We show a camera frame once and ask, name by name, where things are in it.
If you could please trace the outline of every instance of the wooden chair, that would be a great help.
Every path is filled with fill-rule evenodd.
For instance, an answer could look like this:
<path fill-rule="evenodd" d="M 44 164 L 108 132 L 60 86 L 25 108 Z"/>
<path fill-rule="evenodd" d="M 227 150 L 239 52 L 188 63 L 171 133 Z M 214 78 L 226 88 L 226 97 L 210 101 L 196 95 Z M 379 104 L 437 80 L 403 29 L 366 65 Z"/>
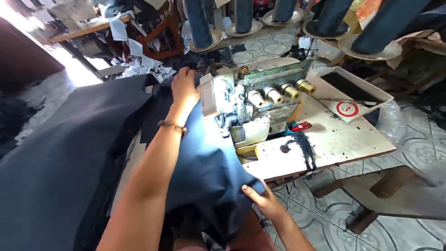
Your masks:
<path fill-rule="evenodd" d="M 172 45 L 169 44 L 166 36 L 164 35 L 164 30 L 166 28 L 169 28 L 172 31 L 174 43 L 176 46 L 176 49 L 172 48 Z M 168 48 L 164 48 L 163 46 L 160 47 L 160 51 L 156 52 L 153 49 L 151 50 L 147 43 L 152 43 L 153 39 L 156 39 L 160 34 L 162 34 L 167 41 Z M 162 21 L 158 27 L 153 30 L 150 34 L 143 37 L 141 35 L 136 37 L 136 40 L 142 44 L 143 52 L 144 54 L 152 59 L 158 60 L 158 59 L 165 59 L 177 55 L 184 55 L 184 46 L 181 43 L 180 39 L 180 33 L 178 31 L 178 23 L 176 18 L 172 14 L 168 14 L 167 18 Z"/>

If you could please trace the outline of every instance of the navy fabric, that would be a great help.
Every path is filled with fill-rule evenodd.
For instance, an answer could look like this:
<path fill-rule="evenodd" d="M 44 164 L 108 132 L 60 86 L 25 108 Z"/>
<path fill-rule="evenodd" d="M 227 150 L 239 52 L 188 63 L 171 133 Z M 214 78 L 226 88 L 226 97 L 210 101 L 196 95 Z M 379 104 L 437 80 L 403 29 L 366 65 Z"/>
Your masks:
<path fill-rule="evenodd" d="M 0 250 L 94 250 L 127 149 L 157 82 L 139 75 L 75 89 L 0 162 Z"/>
<path fill-rule="evenodd" d="M 151 107 L 168 110 L 172 104 L 171 81 L 153 87 Z M 152 110 L 148 114 L 141 132 L 141 142 L 146 143 L 155 135 L 159 121 Z M 202 231 L 225 246 L 251 208 L 252 201 L 241 190 L 242 185 L 248 184 L 261 193 L 263 183 L 243 169 L 232 139 L 221 136 L 215 119 L 204 119 L 200 101 L 186 127 L 189 132 L 181 140 L 167 192 L 165 224 L 176 237 Z"/>

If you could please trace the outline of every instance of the wire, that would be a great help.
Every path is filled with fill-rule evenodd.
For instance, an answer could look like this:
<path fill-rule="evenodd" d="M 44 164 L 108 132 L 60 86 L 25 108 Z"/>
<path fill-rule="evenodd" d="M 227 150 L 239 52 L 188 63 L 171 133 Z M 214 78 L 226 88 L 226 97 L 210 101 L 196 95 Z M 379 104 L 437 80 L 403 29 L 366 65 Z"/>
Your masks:
<path fill-rule="evenodd" d="M 248 158 L 248 157 L 241 156 L 241 155 L 237 155 L 237 156 L 242 157 L 243 159 L 247 159 L 247 160 L 253 160 L 253 161 L 259 160 L 257 158 Z"/>

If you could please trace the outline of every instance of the red tool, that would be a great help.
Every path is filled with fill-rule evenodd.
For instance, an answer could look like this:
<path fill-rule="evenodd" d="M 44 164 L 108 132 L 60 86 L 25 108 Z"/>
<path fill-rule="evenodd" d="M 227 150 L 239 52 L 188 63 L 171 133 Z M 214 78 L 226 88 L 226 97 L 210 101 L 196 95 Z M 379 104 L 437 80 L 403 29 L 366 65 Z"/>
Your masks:
<path fill-rule="evenodd" d="M 311 128 L 313 125 L 308 123 L 307 121 L 302 122 L 301 124 L 291 128 L 291 131 L 296 133 L 296 132 L 301 132 L 303 130 L 306 130 L 308 128 Z"/>

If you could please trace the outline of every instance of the thread spool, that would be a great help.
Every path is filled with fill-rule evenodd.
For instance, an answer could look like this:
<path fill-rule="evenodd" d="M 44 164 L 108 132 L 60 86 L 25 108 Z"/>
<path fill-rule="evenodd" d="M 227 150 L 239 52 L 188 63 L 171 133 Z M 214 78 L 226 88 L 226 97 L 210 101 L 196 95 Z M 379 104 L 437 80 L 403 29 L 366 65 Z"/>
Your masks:
<path fill-rule="evenodd" d="M 296 7 L 297 0 L 276 0 L 276 5 L 273 11 L 274 22 L 286 22 L 292 16 L 294 7 Z"/>
<path fill-rule="evenodd" d="M 264 89 L 265 95 L 271 99 L 275 104 L 281 104 L 284 97 L 274 88 L 267 87 Z"/>
<path fill-rule="evenodd" d="M 247 33 L 252 28 L 253 0 L 235 1 L 235 32 Z"/>
<path fill-rule="evenodd" d="M 265 100 L 258 91 L 248 92 L 248 100 L 257 108 L 263 108 L 266 106 Z"/>
<path fill-rule="evenodd" d="M 184 0 L 190 22 L 192 40 L 198 49 L 207 48 L 214 42 L 206 20 L 206 13 L 201 0 Z"/>
<path fill-rule="evenodd" d="M 317 37 L 338 37 L 348 31 L 348 25 L 343 21 L 353 0 L 325 1 L 319 18 L 309 22 L 306 30 Z"/>
<path fill-rule="evenodd" d="M 417 16 L 430 0 L 387 1 L 351 45 L 356 53 L 379 53 Z"/>

